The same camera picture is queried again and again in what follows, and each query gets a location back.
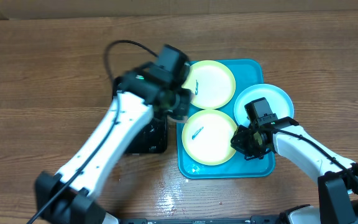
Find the brown cleaning sponge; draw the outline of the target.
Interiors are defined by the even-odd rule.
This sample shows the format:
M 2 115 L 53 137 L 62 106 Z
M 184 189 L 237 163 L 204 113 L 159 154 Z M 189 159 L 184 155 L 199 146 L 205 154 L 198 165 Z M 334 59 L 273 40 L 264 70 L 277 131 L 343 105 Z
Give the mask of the brown cleaning sponge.
M 168 115 L 167 118 L 175 123 L 186 123 L 188 121 L 187 116 L 174 116 L 174 115 Z

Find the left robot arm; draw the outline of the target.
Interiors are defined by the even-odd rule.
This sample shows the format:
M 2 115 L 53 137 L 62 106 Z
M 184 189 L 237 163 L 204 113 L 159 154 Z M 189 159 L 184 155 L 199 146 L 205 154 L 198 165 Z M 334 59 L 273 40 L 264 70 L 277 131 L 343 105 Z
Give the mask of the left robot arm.
M 55 175 L 35 181 L 37 212 L 29 220 L 49 223 L 120 223 L 98 205 L 108 176 L 134 138 L 154 118 L 184 120 L 191 91 L 188 70 L 135 68 L 113 81 L 107 113 L 80 150 Z

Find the yellow plate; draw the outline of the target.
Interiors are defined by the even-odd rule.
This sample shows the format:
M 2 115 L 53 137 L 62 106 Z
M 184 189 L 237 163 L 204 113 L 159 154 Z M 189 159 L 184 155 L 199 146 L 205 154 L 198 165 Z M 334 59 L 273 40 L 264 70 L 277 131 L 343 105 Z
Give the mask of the yellow plate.
M 182 85 L 191 90 L 192 105 L 201 109 L 218 109 L 234 96 L 236 81 L 224 64 L 214 60 L 202 60 L 190 67 L 188 78 Z
M 235 154 L 231 138 L 236 129 L 236 123 L 226 113 L 201 110 L 191 115 L 185 123 L 181 140 L 186 153 L 193 160 L 207 166 L 217 166 Z

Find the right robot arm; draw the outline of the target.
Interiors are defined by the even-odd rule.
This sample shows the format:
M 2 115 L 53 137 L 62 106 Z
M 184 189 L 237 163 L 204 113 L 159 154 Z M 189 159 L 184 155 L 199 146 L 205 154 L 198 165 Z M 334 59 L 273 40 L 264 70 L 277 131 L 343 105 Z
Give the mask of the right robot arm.
M 277 223 L 358 223 L 358 163 L 313 139 L 290 117 L 239 126 L 231 146 L 247 161 L 273 152 L 302 170 L 318 186 L 319 206 L 301 205 L 279 214 Z

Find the light blue plate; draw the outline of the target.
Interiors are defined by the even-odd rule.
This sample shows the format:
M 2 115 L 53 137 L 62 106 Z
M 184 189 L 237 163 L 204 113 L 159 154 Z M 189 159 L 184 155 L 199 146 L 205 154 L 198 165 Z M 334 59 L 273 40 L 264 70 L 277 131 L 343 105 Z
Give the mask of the light blue plate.
M 274 85 L 257 84 L 246 88 L 236 98 L 234 103 L 234 118 L 238 125 L 250 125 L 245 105 L 263 97 L 266 98 L 272 112 L 275 113 L 278 118 L 287 116 L 294 118 L 295 109 L 293 102 L 285 91 Z

